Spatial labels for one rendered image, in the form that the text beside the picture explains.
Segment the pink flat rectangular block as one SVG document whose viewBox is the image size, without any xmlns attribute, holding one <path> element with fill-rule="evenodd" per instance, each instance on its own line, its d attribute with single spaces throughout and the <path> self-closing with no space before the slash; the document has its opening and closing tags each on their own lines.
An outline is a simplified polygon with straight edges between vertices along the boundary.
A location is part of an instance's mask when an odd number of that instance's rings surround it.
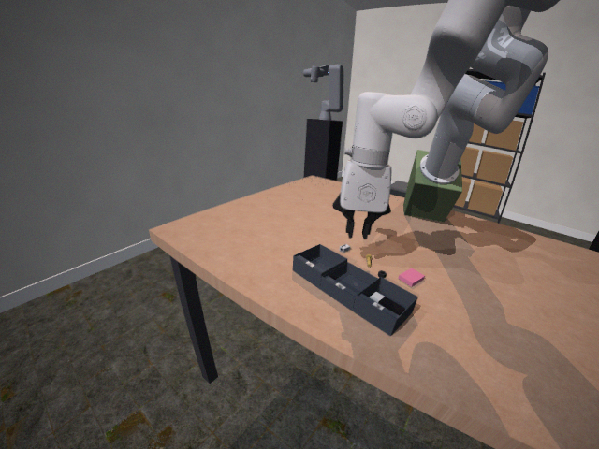
<svg viewBox="0 0 599 449">
<path fill-rule="evenodd" d="M 413 268 L 410 268 L 406 270 L 404 273 L 400 274 L 398 279 L 413 287 L 417 283 L 423 281 L 424 278 L 425 276 L 423 274 L 419 273 Z"/>
</svg>

